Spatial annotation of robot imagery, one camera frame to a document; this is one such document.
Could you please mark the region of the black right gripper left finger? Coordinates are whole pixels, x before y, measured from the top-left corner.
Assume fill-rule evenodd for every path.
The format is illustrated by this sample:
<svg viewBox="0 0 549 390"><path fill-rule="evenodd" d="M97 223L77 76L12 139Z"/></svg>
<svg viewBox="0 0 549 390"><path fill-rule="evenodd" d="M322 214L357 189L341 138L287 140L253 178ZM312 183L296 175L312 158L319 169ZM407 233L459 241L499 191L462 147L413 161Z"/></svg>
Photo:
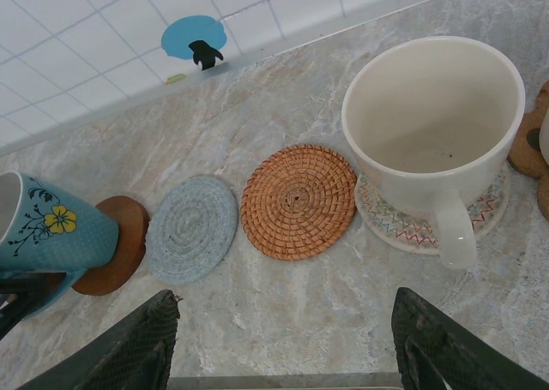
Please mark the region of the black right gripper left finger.
<svg viewBox="0 0 549 390"><path fill-rule="evenodd" d="M165 389L178 329L178 299L163 290L22 389Z"/></svg>

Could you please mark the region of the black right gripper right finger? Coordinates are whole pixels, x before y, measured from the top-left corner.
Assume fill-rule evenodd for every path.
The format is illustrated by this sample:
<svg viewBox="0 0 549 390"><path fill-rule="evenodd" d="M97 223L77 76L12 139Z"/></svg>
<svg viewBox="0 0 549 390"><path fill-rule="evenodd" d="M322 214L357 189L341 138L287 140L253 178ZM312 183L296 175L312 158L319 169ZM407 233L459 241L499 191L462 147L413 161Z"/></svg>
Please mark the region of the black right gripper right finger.
<svg viewBox="0 0 549 390"><path fill-rule="evenodd" d="M407 287L395 294L391 329L406 389L548 388Z"/></svg>

